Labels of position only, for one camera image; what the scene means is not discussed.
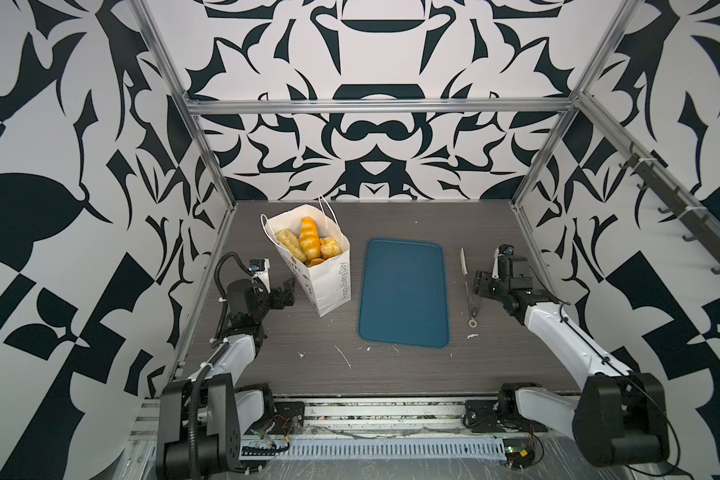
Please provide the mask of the metal tongs white tips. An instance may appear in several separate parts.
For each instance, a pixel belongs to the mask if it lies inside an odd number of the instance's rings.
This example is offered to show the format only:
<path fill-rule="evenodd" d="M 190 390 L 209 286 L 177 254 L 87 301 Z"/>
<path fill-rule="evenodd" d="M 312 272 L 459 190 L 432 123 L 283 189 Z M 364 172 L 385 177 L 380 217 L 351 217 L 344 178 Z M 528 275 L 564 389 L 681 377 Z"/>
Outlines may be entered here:
<path fill-rule="evenodd" d="M 470 328 L 476 329 L 478 326 L 477 317 L 483 306 L 483 301 L 482 300 L 479 300 L 479 301 L 474 300 L 472 277 L 470 276 L 469 270 L 467 267 L 466 255 L 465 255 L 464 248 L 460 249 L 459 256 L 460 256 L 461 271 L 462 271 L 462 275 L 463 275 L 463 279 L 464 279 L 467 306 L 469 309 L 468 325 Z"/>

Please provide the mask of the small striped bread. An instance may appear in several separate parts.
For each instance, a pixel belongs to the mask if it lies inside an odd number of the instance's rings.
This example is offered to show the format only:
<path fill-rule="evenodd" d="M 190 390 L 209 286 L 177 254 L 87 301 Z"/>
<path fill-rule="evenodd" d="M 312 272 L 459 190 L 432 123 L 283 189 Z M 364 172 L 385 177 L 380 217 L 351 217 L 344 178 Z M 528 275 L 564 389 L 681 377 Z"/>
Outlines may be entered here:
<path fill-rule="evenodd" d="M 298 237 L 294 235 L 290 230 L 283 229 L 278 231 L 275 234 L 275 238 L 288 250 L 290 255 L 293 256 L 296 260 L 298 260 L 302 264 L 306 264 L 308 262 L 308 257 L 304 253 L 299 243 Z"/>

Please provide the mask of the croissant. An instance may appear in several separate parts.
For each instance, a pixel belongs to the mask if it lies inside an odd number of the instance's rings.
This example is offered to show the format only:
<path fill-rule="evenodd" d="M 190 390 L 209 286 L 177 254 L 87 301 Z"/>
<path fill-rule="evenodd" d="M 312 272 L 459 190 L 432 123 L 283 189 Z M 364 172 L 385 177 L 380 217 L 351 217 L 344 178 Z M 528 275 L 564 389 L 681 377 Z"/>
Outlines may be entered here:
<path fill-rule="evenodd" d="M 321 258 L 319 239 L 316 222 L 311 217 L 304 217 L 301 221 L 299 243 L 308 257 L 308 262 L 314 258 Z"/>

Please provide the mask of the white paper bag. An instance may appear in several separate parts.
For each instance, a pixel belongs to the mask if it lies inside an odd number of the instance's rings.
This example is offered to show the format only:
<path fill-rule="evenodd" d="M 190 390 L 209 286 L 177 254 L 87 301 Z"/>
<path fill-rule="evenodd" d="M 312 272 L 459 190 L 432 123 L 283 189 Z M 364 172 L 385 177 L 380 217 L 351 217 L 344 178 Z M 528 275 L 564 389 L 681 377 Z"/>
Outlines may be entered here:
<path fill-rule="evenodd" d="M 260 222 L 319 316 L 351 299 L 350 242 L 324 197 Z"/>

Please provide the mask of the round flaky pastry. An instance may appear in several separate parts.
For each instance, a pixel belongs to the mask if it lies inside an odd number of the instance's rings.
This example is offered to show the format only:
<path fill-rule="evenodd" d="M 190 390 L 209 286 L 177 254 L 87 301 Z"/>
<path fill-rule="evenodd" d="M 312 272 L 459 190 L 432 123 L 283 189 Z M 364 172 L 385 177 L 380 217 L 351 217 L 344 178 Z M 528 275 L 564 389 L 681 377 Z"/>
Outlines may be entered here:
<path fill-rule="evenodd" d="M 340 243 L 331 236 L 322 237 L 320 241 L 321 257 L 324 260 L 337 257 L 342 254 L 343 250 Z"/>

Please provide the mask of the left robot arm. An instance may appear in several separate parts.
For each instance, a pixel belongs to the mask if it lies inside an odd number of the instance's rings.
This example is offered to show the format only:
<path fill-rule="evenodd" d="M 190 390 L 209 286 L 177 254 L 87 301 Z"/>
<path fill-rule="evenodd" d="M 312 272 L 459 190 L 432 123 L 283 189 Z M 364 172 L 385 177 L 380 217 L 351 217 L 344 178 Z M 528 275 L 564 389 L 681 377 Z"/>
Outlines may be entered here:
<path fill-rule="evenodd" d="M 230 283 L 221 297 L 214 351 L 199 369 L 168 384 L 160 397 L 155 451 L 158 479 L 208 479 L 216 474 L 249 474 L 255 469 L 242 455 L 276 456 L 282 446 L 250 447 L 243 436 L 275 419 L 269 386 L 238 385 L 266 338 L 263 319 L 295 303 L 295 280 L 267 288 L 258 278 Z"/>

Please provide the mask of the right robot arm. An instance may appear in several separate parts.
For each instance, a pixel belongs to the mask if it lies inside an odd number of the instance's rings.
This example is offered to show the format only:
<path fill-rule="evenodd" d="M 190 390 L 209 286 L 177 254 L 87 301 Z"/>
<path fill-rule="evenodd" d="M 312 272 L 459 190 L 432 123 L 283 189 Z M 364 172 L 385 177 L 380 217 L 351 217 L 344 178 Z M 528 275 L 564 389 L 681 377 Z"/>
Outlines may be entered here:
<path fill-rule="evenodd" d="M 563 303 L 529 277 L 475 276 L 475 295 L 495 300 L 536 335 L 580 388 L 572 400 L 538 386 L 514 392 L 518 414 L 572 439 L 596 467 L 658 464 L 670 454 L 665 391 L 650 373 L 630 369 L 600 347 L 566 313 Z"/>

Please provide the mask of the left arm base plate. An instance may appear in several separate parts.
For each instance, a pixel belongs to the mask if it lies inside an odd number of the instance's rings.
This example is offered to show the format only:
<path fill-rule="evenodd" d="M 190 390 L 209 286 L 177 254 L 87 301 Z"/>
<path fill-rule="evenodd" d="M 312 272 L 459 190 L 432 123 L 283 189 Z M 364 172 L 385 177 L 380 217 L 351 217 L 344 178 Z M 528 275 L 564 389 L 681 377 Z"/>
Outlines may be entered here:
<path fill-rule="evenodd" d="M 303 426 L 305 403 L 276 399 L 265 408 L 263 417 L 254 422 L 246 434 L 282 435 L 295 432 Z"/>

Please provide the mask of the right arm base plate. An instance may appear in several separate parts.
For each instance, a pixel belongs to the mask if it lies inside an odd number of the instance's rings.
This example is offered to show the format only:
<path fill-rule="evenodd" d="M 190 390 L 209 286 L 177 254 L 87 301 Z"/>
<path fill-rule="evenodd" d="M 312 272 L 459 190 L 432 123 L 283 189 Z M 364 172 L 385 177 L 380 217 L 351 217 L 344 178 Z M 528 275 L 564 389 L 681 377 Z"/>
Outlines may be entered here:
<path fill-rule="evenodd" d="M 545 433 L 548 428 L 515 413 L 500 413 L 499 402 L 467 400 L 462 425 L 472 433 Z"/>

